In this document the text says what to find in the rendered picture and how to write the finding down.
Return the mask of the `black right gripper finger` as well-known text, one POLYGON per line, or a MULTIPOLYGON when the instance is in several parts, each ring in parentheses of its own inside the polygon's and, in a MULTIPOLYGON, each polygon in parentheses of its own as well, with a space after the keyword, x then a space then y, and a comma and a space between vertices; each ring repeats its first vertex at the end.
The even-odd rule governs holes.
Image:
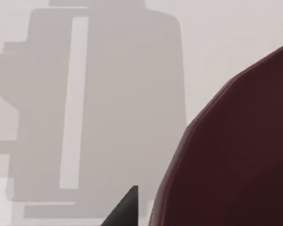
POLYGON ((138 186, 132 186, 100 226, 138 226, 138 194, 138 186))

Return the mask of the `dark red round object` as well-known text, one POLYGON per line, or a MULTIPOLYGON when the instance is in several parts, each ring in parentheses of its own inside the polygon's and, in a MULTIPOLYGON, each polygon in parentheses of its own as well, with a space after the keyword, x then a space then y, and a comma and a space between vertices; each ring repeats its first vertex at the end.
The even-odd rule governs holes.
POLYGON ((283 47, 231 78, 188 125, 149 226, 283 226, 283 47))

